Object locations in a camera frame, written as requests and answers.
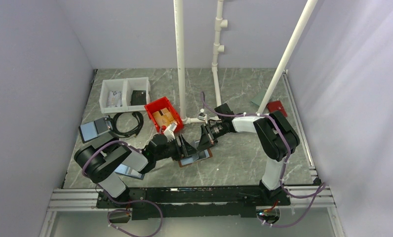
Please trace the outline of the brown leather card holder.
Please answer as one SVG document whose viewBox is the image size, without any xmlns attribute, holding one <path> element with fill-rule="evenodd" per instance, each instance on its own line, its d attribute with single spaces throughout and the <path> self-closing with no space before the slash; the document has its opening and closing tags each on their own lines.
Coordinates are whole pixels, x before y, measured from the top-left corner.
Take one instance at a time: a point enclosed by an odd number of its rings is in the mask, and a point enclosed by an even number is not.
<svg viewBox="0 0 393 237">
<path fill-rule="evenodd" d="M 198 142 L 199 142 L 199 140 L 194 140 L 190 144 L 192 146 L 194 146 L 195 148 L 197 148 Z M 211 150 L 207 149 L 207 150 L 203 150 L 201 152 L 198 151 L 197 155 L 193 155 L 193 156 L 190 156 L 190 157 L 187 157 L 187 158 L 184 158 L 184 159 L 180 159 L 178 161 L 178 163 L 179 163 L 180 167 L 185 167 L 185 166 L 191 165 L 193 163 L 196 163 L 197 161 L 201 161 L 201 160 L 204 160 L 204 159 L 207 159 L 207 158 L 211 158 L 212 156 L 213 155 L 212 155 Z"/>
</svg>

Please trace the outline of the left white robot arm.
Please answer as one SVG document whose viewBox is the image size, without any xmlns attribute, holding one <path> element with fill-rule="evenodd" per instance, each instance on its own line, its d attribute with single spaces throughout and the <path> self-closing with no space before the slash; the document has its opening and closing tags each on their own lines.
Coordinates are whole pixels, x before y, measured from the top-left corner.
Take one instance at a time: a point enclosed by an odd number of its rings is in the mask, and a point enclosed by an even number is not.
<svg viewBox="0 0 393 237">
<path fill-rule="evenodd" d="M 115 173 L 121 164 L 146 174 L 159 160 L 181 160 L 197 153 L 181 135 L 170 140 L 166 135 L 156 134 L 143 149 L 137 149 L 109 132 L 78 149 L 74 161 L 82 175 L 100 186 L 114 206 L 123 207 L 129 201 L 130 190 Z"/>
</svg>

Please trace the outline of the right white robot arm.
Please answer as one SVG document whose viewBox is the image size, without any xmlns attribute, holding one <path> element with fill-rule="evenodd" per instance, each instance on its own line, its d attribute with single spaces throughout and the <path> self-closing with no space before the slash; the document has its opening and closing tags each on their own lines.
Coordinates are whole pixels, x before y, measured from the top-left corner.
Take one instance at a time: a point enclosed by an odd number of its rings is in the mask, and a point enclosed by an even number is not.
<svg viewBox="0 0 393 237">
<path fill-rule="evenodd" d="M 228 133 L 255 133 L 267 156 L 265 173 L 260 181 L 259 198 L 271 205 L 283 192 L 283 176 L 288 158 L 300 145 L 300 138 L 280 111 L 270 114 L 234 114 L 224 103 L 214 109 L 220 119 L 215 124 L 201 126 L 198 151 L 209 149 L 218 138 Z"/>
</svg>

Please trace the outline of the green card holder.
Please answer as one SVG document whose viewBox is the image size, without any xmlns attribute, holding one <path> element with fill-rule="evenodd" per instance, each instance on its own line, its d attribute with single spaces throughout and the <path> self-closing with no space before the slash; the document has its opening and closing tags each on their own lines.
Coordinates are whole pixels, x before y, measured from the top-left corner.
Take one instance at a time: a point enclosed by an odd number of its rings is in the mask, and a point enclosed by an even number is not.
<svg viewBox="0 0 393 237">
<path fill-rule="evenodd" d="M 250 100 L 250 103 L 259 107 L 262 104 L 265 94 L 266 91 L 260 91 Z"/>
</svg>

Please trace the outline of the blue card holder open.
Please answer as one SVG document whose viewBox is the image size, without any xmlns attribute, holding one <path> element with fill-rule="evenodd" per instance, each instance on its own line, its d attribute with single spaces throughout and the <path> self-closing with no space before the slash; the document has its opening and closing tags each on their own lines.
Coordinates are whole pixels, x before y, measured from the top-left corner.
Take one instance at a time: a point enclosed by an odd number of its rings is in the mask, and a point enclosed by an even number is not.
<svg viewBox="0 0 393 237">
<path fill-rule="evenodd" d="M 138 179 L 138 180 L 143 180 L 145 175 L 139 173 L 138 171 L 132 169 L 129 166 L 126 166 L 124 164 L 120 164 L 116 169 L 115 173 L 123 176 L 127 176 L 130 178 Z"/>
</svg>

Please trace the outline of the black card in tray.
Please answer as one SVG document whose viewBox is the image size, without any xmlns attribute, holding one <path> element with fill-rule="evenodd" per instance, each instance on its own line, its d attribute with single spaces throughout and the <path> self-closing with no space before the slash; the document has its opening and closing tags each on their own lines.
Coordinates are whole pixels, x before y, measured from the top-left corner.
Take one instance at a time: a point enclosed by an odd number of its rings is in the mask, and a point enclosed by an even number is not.
<svg viewBox="0 0 393 237">
<path fill-rule="evenodd" d="M 147 102 L 147 92 L 145 90 L 133 90 L 131 93 L 131 106 L 144 106 Z"/>
</svg>

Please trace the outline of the red card holder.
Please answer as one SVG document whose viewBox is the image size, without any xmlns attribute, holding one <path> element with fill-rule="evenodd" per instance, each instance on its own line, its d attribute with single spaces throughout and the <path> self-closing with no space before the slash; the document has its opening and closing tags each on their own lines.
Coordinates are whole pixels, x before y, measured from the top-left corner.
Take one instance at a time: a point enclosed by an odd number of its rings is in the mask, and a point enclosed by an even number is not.
<svg viewBox="0 0 393 237">
<path fill-rule="evenodd" d="M 285 110 L 285 108 L 284 108 L 284 106 L 283 106 L 283 104 L 282 104 L 282 102 L 281 102 L 280 100 L 271 101 L 271 102 L 269 102 L 269 103 L 266 105 L 266 107 L 267 107 L 267 109 L 268 109 L 268 111 L 269 111 L 270 113 L 279 111 L 279 112 L 281 112 L 281 113 L 283 114 L 283 116 L 284 116 L 285 118 L 288 116 L 288 115 L 287 115 L 287 112 L 286 112 L 286 110 Z"/>
</svg>

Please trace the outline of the patterned card in tray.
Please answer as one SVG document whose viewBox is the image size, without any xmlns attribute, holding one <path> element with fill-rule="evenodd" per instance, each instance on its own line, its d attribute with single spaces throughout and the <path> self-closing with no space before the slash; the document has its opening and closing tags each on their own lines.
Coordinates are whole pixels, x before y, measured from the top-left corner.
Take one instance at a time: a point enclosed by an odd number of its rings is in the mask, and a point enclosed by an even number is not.
<svg viewBox="0 0 393 237">
<path fill-rule="evenodd" d="M 107 108 L 118 108 L 122 106 L 122 92 L 109 91 L 106 103 Z"/>
</svg>

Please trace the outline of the grey blue card holder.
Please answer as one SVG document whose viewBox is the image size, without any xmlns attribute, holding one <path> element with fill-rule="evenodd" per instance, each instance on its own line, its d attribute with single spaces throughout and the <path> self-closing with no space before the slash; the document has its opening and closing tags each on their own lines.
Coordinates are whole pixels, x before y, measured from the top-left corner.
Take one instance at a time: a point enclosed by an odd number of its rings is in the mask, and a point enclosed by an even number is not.
<svg viewBox="0 0 393 237">
<path fill-rule="evenodd" d="M 79 126 L 79 134 L 83 143 L 89 142 L 113 128 L 109 117 L 99 118 Z"/>
</svg>

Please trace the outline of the brown items in bin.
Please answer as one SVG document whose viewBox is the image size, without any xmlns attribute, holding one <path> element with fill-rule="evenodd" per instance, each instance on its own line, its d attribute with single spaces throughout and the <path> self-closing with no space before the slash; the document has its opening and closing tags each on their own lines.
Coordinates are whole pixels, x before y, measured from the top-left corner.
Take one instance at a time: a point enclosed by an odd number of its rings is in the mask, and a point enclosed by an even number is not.
<svg viewBox="0 0 393 237">
<path fill-rule="evenodd" d="M 168 108 L 163 108 L 152 113 L 157 125 L 162 128 L 163 126 L 168 127 L 171 123 L 175 122 L 175 118 Z"/>
</svg>

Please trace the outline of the red plastic bin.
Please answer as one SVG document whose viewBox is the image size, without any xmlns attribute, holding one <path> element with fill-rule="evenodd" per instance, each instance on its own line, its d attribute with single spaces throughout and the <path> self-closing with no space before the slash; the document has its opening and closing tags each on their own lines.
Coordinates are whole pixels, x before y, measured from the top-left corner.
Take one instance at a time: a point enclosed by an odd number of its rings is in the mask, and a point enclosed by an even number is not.
<svg viewBox="0 0 393 237">
<path fill-rule="evenodd" d="M 163 132 L 171 124 L 176 124 L 174 133 L 178 133 L 183 129 L 184 125 L 180 115 L 174 109 L 167 97 L 162 97 L 150 102 L 146 104 L 144 108 L 157 132 Z"/>
</svg>

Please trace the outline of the white divided tray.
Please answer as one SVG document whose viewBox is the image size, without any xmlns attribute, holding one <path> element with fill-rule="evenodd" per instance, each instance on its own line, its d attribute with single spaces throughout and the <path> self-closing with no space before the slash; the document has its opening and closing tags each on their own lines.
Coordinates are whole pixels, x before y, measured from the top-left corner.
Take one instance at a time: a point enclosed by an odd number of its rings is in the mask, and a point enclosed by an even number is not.
<svg viewBox="0 0 393 237">
<path fill-rule="evenodd" d="M 124 112 L 141 112 L 144 106 L 131 106 L 131 93 L 133 90 L 145 90 L 147 92 L 147 102 L 150 103 L 150 82 L 148 77 L 106 79 L 102 81 L 99 97 L 100 110 L 102 114 L 116 114 Z M 107 108 L 106 103 L 109 91 L 122 92 L 122 106 L 118 108 Z"/>
</svg>

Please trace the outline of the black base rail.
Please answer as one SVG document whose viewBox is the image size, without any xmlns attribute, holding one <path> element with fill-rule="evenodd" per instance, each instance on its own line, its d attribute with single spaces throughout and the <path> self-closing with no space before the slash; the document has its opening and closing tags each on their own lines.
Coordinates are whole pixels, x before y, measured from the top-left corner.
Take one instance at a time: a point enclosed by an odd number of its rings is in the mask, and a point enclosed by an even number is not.
<svg viewBox="0 0 393 237">
<path fill-rule="evenodd" d="M 130 188 L 129 195 L 112 202 L 102 191 L 98 193 L 98 209 L 128 208 L 133 220 L 170 217 L 240 216 L 256 217 L 257 210 L 270 206 L 289 206 L 283 192 L 269 197 L 258 185 Z"/>
</svg>

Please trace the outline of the white PVC pipe frame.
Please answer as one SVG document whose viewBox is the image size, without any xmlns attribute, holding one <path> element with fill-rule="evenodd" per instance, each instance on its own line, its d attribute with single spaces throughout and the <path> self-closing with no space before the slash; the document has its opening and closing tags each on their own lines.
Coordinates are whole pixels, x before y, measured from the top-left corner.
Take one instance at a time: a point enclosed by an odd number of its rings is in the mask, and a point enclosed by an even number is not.
<svg viewBox="0 0 393 237">
<path fill-rule="evenodd" d="M 228 26 L 227 19 L 223 18 L 223 5 L 222 0 L 217 1 L 216 18 L 215 18 L 215 34 L 213 43 L 213 57 L 211 63 L 211 71 L 214 81 L 215 99 L 216 104 L 221 105 L 221 92 L 218 78 L 218 54 L 224 52 L 224 45 L 220 44 L 221 30 Z M 309 0 L 306 2 L 300 18 L 295 26 L 295 29 L 290 37 L 290 40 L 285 48 L 281 60 L 276 68 L 274 76 L 265 92 L 261 104 L 257 110 L 258 113 L 263 113 L 267 102 L 270 100 L 276 85 L 287 66 L 290 57 L 292 56 L 295 47 L 317 5 L 316 0 Z M 174 11 L 174 25 L 175 25 L 175 40 L 176 40 L 176 55 L 177 55 L 177 73 L 179 85 L 179 100 L 180 100 L 180 119 L 184 124 L 198 123 L 201 120 L 187 116 L 186 110 L 186 80 L 185 80 L 185 48 L 184 48 L 184 9 L 182 0 L 173 1 Z"/>
</svg>

